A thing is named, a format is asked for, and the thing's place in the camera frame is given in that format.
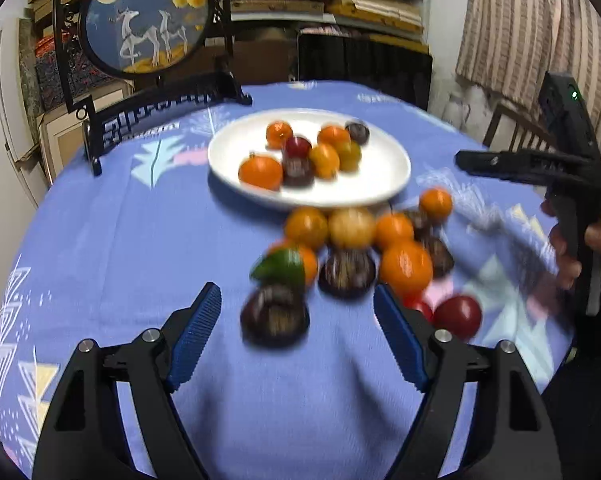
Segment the wooden chair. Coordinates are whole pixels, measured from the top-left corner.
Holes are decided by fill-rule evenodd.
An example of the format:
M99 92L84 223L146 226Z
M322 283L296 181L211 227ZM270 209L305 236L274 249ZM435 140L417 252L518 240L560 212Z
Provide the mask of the wooden chair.
M496 105L491 117L487 134L485 135L485 139L483 139L483 145L486 148L491 148L493 138L503 116L509 117L515 123L511 142L509 143L509 151L515 152L520 148L530 148L532 150L556 149L555 139L552 134L503 103Z

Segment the dark purple tomato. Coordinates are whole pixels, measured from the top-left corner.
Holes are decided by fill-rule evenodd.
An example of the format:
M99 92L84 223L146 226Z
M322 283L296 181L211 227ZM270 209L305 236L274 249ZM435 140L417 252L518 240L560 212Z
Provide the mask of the dark purple tomato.
M433 320L433 310L424 300L420 298L414 298L413 296L405 296L403 298L403 306L405 308L411 308L412 310L417 310L421 314L423 314L424 319L429 321L430 323Z
M308 158L283 158L282 185L309 187L314 184L314 164Z
M443 301L433 313L433 325L445 328L462 341L469 341L480 328L483 313L471 296L453 296Z
M240 313L240 325L246 341L282 348L305 335L309 313L300 292L282 283L270 283L248 298Z
M353 121L344 125L345 129L349 132L351 140L356 142L359 146L364 146L369 140L369 128L366 124Z
M420 243L431 256L434 279L440 280L449 274L454 268L454 258L445 243L440 238L431 235L423 236Z
M308 158L311 142L305 137L290 137L282 147L282 154L287 158Z
M411 225L413 225L413 238L417 242L431 233L431 221L426 212L415 208L405 209L402 213L410 219Z
M318 286L341 300L355 300L367 293L375 279L376 264L367 251L337 249L320 268Z

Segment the green leaf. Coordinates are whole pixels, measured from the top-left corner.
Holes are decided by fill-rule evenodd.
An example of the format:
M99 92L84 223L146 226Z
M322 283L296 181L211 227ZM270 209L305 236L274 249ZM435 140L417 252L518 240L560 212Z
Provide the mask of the green leaf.
M290 248L278 249L263 256L254 266L249 277L260 283L284 283L299 290L305 288L305 266L302 256L298 251Z

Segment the hand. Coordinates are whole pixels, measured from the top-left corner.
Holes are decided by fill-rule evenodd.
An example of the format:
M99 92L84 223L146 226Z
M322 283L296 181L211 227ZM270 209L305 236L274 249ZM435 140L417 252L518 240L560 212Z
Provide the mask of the hand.
M540 208L549 216L555 216L555 212L549 202L543 202ZM584 237L587 245L601 254L601 223L590 225ZM555 249L555 262L558 265L557 283L562 288L571 288L573 280L580 275L583 266L573 256L567 254L567 242L560 233L560 225L551 229L549 243Z

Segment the embroidered deer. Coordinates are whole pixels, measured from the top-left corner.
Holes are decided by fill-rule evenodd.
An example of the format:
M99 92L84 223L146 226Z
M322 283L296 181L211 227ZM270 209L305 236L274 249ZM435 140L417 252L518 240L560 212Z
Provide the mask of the embroidered deer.
M135 36L130 26L130 21L139 15L138 10L129 10L129 7L123 11L118 11L116 21L122 20L122 46L120 47L119 56L122 59L131 59L132 67L136 68L136 57L140 53L134 52L134 46L143 43L146 40L151 41L154 45L154 55L151 59L151 66L158 66L160 63L160 44L158 43L158 30L155 25L149 27L142 36Z
M160 22L160 35L163 38L163 42L165 43L165 53L167 54L167 60L172 60L172 47L169 44L172 38L182 38L183 39L183 56L187 54L187 34L184 28L184 25L181 25L178 28L172 28L173 32L169 30L169 18L171 18L171 14L166 10L159 10L160 15L162 16L162 20Z

